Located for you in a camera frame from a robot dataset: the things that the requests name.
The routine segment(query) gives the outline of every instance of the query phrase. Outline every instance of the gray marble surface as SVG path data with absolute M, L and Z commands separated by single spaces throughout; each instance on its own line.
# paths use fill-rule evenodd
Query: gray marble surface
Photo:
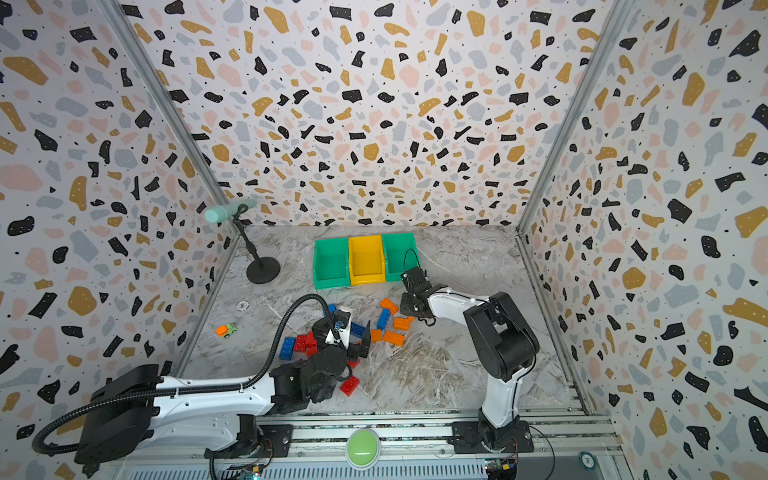
M 314 242 L 319 238 L 406 231 L 415 234 L 422 267 L 433 283 L 477 295 L 509 293 L 535 331 L 541 351 L 535 370 L 525 378 L 520 406 L 569 406 L 570 389 L 510 227 L 250 227 L 248 233 L 259 254 L 280 261 L 280 275 L 265 285 L 250 283 L 245 270 L 251 259 L 243 243 L 239 244 L 184 377 L 226 378 L 256 373 L 266 359 L 283 314 L 306 293 L 319 293 L 327 303 L 351 308 L 357 323 L 365 325 L 371 320 L 375 324 L 382 311 L 379 301 L 387 297 L 399 304 L 405 291 L 402 283 L 315 290 Z M 250 304 L 243 312 L 237 310 L 241 300 Z M 307 333 L 321 316 L 317 302 L 310 300 L 291 316 L 283 335 Z M 236 323 L 238 331 L 222 339 L 215 329 L 228 322 Z M 373 344 L 370 357 L 355 368 L 360 386 L 351 397 L 337 391 L 330 400 L 310 403 L 309 411 L 477 409 L 482 404 L 487 375 L 465 326 L 446 319 L 438 319 L 433 327 L 414 322 L 405 335 L 402 348 L 384 342 Z M 301 358 L 306 357 L 294 353 L 294 360 Z M 280 363 L 275 358 L 273 366 Z

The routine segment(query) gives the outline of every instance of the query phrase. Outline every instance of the patterned wall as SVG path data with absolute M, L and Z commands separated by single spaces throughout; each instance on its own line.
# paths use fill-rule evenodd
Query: patterned wall
M 0 2 L 0 44 L 0 478 L 71 480 L 31 437 L 108 379 L 169 368 L 232 234 L 199 214 L 207 191 L 92 4 Z
M 611 6 L 125 3 L 252 220 L 421 226 L 517 223 Z
M 768 2 L 638 5 L 523 234 L 636 478 L 768 478 Z

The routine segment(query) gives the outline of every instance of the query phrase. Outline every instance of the vent grille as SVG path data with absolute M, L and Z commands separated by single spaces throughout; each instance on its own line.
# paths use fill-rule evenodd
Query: vent grille
M 413 460 L 379 461 L 376 466 L 365 471 L 350 468 L 346 462 L 322 462 L 320 465 L 278 464 L 270 465 L 262 478 L 266 480 L 293 479 L 342 479 L 342 478 L 377 478 L 381 480 L 465 480 L 487 478 L 485 463 L 474 459 L 468 460 Z
M 238 472 L 221 472 L 221 480 L 237 477 Z M 133 467 L 130 480 L 208 480 L 207 465 Z M 482 460 L 380 460 L 365 471 L 349 467 L 346 462 L 290 462 L 273 463 L 262 474 L 265 480 L 344 480 L 347 478 L 375 478 L 377 480 L 471 480 L 488 478 Z

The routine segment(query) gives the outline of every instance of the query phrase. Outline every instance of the black mounting plate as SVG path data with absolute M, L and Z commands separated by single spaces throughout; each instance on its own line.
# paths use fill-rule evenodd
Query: black mounting plate
M 293 425 L 259 425 L 264 432 L 264 438 L 272 442 L 274 453 L 272 458 L 286 458 L 290 449 Z
M 453 438 L 449 439 L 448 443 L 453 445 L 456 453 L 490 453 L 480 442 L 479 423 L 453 422 L 451 424 Z M 531 438 L 531 431 L 528 429 L 528 422 L 518 420 L 515 422 L 514 430 L 512 437 L 518 443 L 518 453 L 533 452 L 533 439 Z M 515 444 L 509 442 L 509 445 L 499 453 L 515 453 Z

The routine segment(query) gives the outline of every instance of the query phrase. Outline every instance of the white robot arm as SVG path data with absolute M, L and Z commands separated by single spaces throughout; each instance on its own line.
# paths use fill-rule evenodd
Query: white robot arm
M 405 272 L 402 281 L 406 285 L 401 302 L 404 314 L 420 319 L 445 318 L 467 326 L 488 371 L 476 432 L 485 449 L 504 450 L 515 430 L 521 379 L 535 365 L 538 341 L 534 333 L 506 293 L 471 296 L 444 285 L 433 287 L 419 268 Z M 309 299 L 320 301 L 326 314 L 313 326 L 318 353 L 265 375 L 287 319 Z M 257 425 L 257 417 L 295 412 L 305 409 L 310 400 L 331 398 L 338 382 L 352 374 L 347 361 L 368 356 L 370 323 L 362 342 L 350 344 L 351 317 L 347 308 L 331 313 L 322 297 L 305 295 L 284 316 L 267 361 L 256 376 L 178 379 L 158 376 L 157 365 L 140 366 L 98 390 L 91 404 L 41 429 L 32 447 L 48 455 L 76 451 L 74 460 L 85 465 L 84 472 L 88 468 L 95 471 L 98 464 L 122 458 L 135 449 L 158 446 L 206 449 L 206 458 L 252 455 L 263 447 L 264 432 Z M 85 413 L 88 417 L 78 444 L 45 443 L 56 428 Z
M 536 335 L 507 293 L 473 296 L 445 285 L 432 286 L 420 267 L 405 272 L 402 282 L 406 286 L 400 303 L 404 314 L 445 318 L 467 326 L 488 372 L 485 401 L 478 415 L 479 441 L 491 452 L 503 451 L 515 431 L 522 379 L 536 363 Z

